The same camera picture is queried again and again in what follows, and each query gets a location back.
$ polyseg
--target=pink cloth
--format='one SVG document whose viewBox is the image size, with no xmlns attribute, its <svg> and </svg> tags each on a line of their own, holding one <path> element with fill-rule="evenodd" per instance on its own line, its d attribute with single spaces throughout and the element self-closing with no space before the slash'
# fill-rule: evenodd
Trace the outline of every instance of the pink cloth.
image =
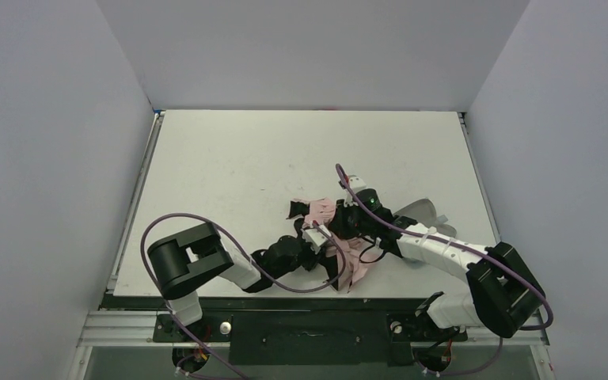
<svg viewBox="0 0 608 380">
<path fill-rule="evenodd" d="M 330 198 L 318 200 L 294 199 L 297 202 L 302 202 L 309 205 L 309 214 L 304 217 L 304 226 L 311 227 L 315 222 L 320 225 L 327 226 L 334 218 L 336 212 L 336 204 Z M 346 271 L 339 278 L 339 290 L 348 285 L 348 291 L 351 291 L 353 284 L 358 283 L 362 279 L 367 270 L 374 264 L 364 264 L 360 262 L 360 253 L 367 246 L 363 239 L 354 238 L 350 240 L 339 239 L 335 234 L 332 234 L 334 240 L 339 244 L 339 247 L 344 251 L 346 256 Z M 327 257 L 336 255 L 336 264 L 339 270 L 342 267 L 341 255 L 339 255 L 336 247 L 330 245 L 325 252 Z M 368 251 L 363 256 L 364 261 L 373 261 L 378 257 L 376 253 Z"/>
<path fill-rule="evenodd" d="M 330 198 L 319 200 L 295 199 L 295 201 L 309 205 L 309 214 L 304 217 L 305 227 L 311 227 L 314 222 L 317 222 L 322 226 L 327 226 L 334 218 L 336 204 Z"/>
<path fill-rule="evenodd" d="M 341 275 L 341 278 L 339 278 L 339 290 L 348 285 L 348 291 L 350 292 L 353 285 L 357 284 L 360 279 L 365 276 L 367 270 L 369 270 L 369 268 L 375 264 L 364 264 L 360 262 L 360 253 L 369 243 L 358 237 L 350 240 L 339 239 L 334 234 L 332 234 L 332 237 L 339 244 L 339 247 L 341 247 L 342 251 L 344 251 L 344 255 L 346 256 L 346 271 L 343 275 Z M 341 255 L 339 255 L 339 251 L 334 245 L 329 245 L 327 247 L 325 255 L 327 257 L 336 255 L 336 265 L 339 270 L 341 270 L 343 262 L 341 260 Z M 373 261 L 376 260 L 377 257 L 378 254 L 373 253 L 370 249 L 364 254 L 363 260 Z"/>
</svg>

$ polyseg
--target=black metal bar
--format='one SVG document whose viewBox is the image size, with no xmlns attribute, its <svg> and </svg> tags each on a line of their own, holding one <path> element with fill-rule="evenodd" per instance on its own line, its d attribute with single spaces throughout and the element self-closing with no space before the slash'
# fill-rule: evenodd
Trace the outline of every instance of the black metal bar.
<svg viewBox="0 0 608 380">
<path fill-rule="evenodd" d="M 425 298 L 262 298 L 199 297 L 203 310 L 384 310 L 415 311 Z M 107 310 L 163 310 L 159 297 L 117 297 L 104 294 Z"/>
</svg>

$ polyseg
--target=white enclosure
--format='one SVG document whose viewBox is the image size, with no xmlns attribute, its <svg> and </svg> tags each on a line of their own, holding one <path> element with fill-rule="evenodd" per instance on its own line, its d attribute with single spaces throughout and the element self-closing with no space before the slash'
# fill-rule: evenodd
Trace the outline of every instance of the white enclosure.
<svg viewBox="0 0 608 380">
<path fill-rule="evenodd" d="M 97 0 L 155 108 L 465 111 L 528 0 Z"/>
<path fill-rule="evenodd" d="M 117 254 L 152 108 L 469 112 L 469 138 L 501 237 L 517 247 L 556 314 L 549 330 L 555 372 L 608 378 L 608 1 L 0 1 L 0 378 L 67 372 Z M 180 117 L 174 129 L 206 125 L 177 115 L 167 116 Z M 153 161 L 131 238 L 155 216 L 194 210 L 247 249 L 265 247 L 291 232 L 282 219 L 290 197 L 340 196 L 332 165 L 341 162 L 390 208 L 430 197 L 460 238 L 490 242 L 462 133 L 450 127 L 444 136 L 449 127 L 432 121 L 396 124 L 395 135 L 383 137 L 370 125 L 323 124 L 339 135 L 324 150 L 316 146 L 319 154 L 306 146 L 288 151 L 293 170 L 268 155 L 285 156 L 284 137 L 269 146 L 267 136 L 292 133 L 297 123 L 267 123 L 253 150 L 222 134 L 240 127 L 206 125 L 203 142 L 190 138 L 180 152 L 158 152 L 161 164 Z M 451 149 L 423 145 L 424 136 Z M 159 144 L 167 138 L 163 133 Z M 338 148 L 349 139 L 362 149 Z M 253 163 L 272 171 L 238 172 L 244 162 L 227 147 L 252 151 Z M 205 149 L 226 167 L 203 170 Z M 426 162 L 465 176 L 469 194 L 447 193 L 453 187 L 428 177 Z M 156 196 L 165 190 L 152 188 L 154 178 L 167 181 L 169 164 L 196 198 Z M 270 185 L 257 187 L 258 180 Z M 211 190 L 241 222 L 233 222 L 228 203 L 207 204 L 218 199 Z M 255 203 L 238 204 L 238 192 Z M 261 198 L 267 193 L 269 200 Z M 273 230 L 245 229 L 258 214 Z M 184 226 L 176 223 L 161 232 Z M 121 278 L 116 291 L 129 284 L 134 295 L 151 294 L 133 259 L 130 246 L 123 269 L 131 265 L 134 278 Z M 460 285 L 435 280 L 433 271 L 410 272 L 427 282 L 423 293 Z M 548 364 L 541 368 L 551 374 Z"/>
<path fill-rule="evenodd" d="M 458 229 L 458 238 L 496 243 L 455 112 L 167 111 L 131 226 L 115 295 L 158 295 L 141 261 L 146 226 L 170 212 L 192 212 L 225 227 L 246 251 L 267 248 L 284 234 L 290 200 L 344 198 L 334 165 L 361 176 L 382 204 L 396 211 L 429 198 Z M 170 219 L 155 227 L 146 247 L 194 225 Z M 300 289 L 320 285 L 320 266 L 285 275 Z M 427 298 L 437 291 L 469 291 L 439 269 L 390 254 L 350 293 L 331 287 L 292 294 L 271 287 L 246 294 L 216 278 L 199 289 L 215 297 Z"/>
</svg>

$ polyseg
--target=metal frame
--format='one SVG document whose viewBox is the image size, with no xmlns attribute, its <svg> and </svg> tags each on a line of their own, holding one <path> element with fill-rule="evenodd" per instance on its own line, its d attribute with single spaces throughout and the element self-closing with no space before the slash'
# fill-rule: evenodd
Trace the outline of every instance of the metal frame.
<svg viewBox="0 0 608 380">
<path fill-rule="evenodd" d="M 150 169 L 150 162 L 153 159 L 153 152 L 157 145 L 159 137 L 159 131 L 162 129 L 162 122 L 164 121 L 165 111 L 155 113 L 153 118 L 153 126 L 150 129 L 150 136 L 148 137 L 148 143 L 146 145 L 146 151 L 143 154 L 143 160 L 141 162 L 141 170 L 139 170 L 139 176 L 136 179 L 136 185 L 134 186 L 134 194 L 131 196 L 131 202 L 129 203 L 129 211 L 127 212 L 127 220 L 124 223 L 122 231 L 122 237 L 120 238 L 120 245 L 118 245 L 117 256 L 113 263 L 113 270 L 111 277 L 108 280 L 106 289 L 108 293 L 112 293 L 117 283 L 117 275 L 120 272 L 120 265 L 122 264 L 122 258 L 124 256 L 124 250 L 127 248 L 127 240 L 131 233 L 131 226 L 134 223 L 134 217 L 136 210 L 139 208 L 139 201 L 141 200 L 141 194 L 143 193 L 143 185 L 146 183 L 148 177 L 148 170 Z"/>
<path fill-rule="evenodd" d="M 155 146 L 159 132 L 162 128 L 162 122 L 165 117 L 165 111 L 155 113 L 153 119 L 152 129 L 150 131 L 150 137 L 146 146 L 146 150 L 143 155 L 141 170 L 139 177 L 135 184 L 134 194 L 131 198 L 127 219 L 123 229 L 122 237 L 120 239 L 120 245 L 116 252 L 116 259 L 113 264 L 111 277 L 106 287 L 106 294 L 104 295 L 104 302 L 102 307 L 110 308 L 111 310 L 99 310 L 91 311 L 85 321 L 85 325 L 82 329 L 80 338 L 78 340 L 78 347 L 76 349 L 74 359 L 71 365 L 71 369 L 68 375 L 68 380 L 82 380 L 85 378 L 90 361 L 92 359 L 92 348 L 93 347 L 196 347 L 196 343 L 157 343 L 152 341 L 153 328 L 157 319 L 157 315 L 165 312 L 158 310 L 162 301 L 159 298 L 126 298 L 112 296 L 112 292 L 115 289 L 117 275 L 120 271 L 120 265 L 126 248 L 127 239 L 131 232 L 132 223 L 134 221 L 135 213 L 139 206 L 139 200 L 143 191 L 143 185 L 145 183 L 150 163 L 153 157 Z M 498 231 L 495 218 L 493 217 L 490 202 L 488 196 L 479 175 L 476 160 L 472 152 L 472 147 L 469 142 L 468 131 L 466 129 L 464 116 L 462 113 L 458 113 L 460 120 L 461 129 L 465 137 L 465 143 L 469 151 L 469 155 L 472 159 L 473 167 L 477 175 L 481 195 L 483 196 L 486 210 L 488 212 L 488 218 L 492 226 L 493 234 L 496 241 L 500 241 L 500 232 Z M 330 300 L 321 299 L 319 306 L 315 306 L 314 303 L 317 301 L 315 298 L 307 299 L 308 304 L 305 304 L 298 308 L 296 300 L 282 301 L 281 305 L 285 305 L 285 309 L 288 310 L 313 310 L 316 307 L 325 308 L 326 302 Z M 384 300 L 353 300 L 358 303 L 349 302 L 346 306 L 335 306 L 346 310 L 359 310 L 367 307 L 377 307 L 379 309 L 385 309 L 385 305 L 381 302 L 403 302 L 404 307 L 412 306 L 412 303 L 418 301 L 415 299 L 404 299 L 398 301 L 396 299 L 384 299 Z M 246 304 L 246 309 L 251 307 L 259 310 L 264 310 L 263 306 L 260 305 L 259 299 L 250 299 L 250 305 Z M 539 315 L 533 316 L 527 324 L 536 325 L 542 322 Z M 495 346 L 498 344 L 499 338 L 484 328 L 469 328 L 467 329 L 469 339 L 466 342 L 460 342 L 460 345 L 465 346 Z M 510 340 L 505 340 L 506 345 L 520 345 L 530 346 L 530 350 L 533 354 L 535 361 L 535 368 L 538 376 L 542 380 L 554 380 L 553 368 L 551 367 L 551 361 L 549 353 L 547 351 L 548 337 L 543 331 L 526 332 L 519 331 Z M 212 347 L 227 348 L 230 346 L 229 343 L 209 343 Z M 424 344 L 422 343 L 411 343 L 413 347 L 419 347 Z"/>
</svg>

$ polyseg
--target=white tabletop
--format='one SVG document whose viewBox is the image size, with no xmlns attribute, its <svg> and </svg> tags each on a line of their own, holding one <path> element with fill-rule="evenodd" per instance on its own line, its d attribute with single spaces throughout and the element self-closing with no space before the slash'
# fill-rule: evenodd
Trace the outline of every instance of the white tabletop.
<svg viewBox="0 0 608 380">
<path fill-rule="evenodd" d="M 286 220 L 293 198 L 344 197 L 334 165 L 362 177 L 396 211 L 429 198 L 458 230 L 457 238 L 494 245 L 492 225 L 455 112 L 166 111 L 127 240 L 119 296 L 154 296 L 139 253 L 143 230 L 158 216 L 191 212 L 230 231 L 251 253 L 295 233 Z M 170 219 L 146 241 L 189 228 Z M 281 281 L 320 285 L 323 268 L 300 268 Z M 439 269 L 391 254 L 347 293 L 332 288 L 293 294 L 272 286 L 246 294 L 224 279 L 199 289 L 207 297 L 426 298 L 468 291 Z"/>
</svg>

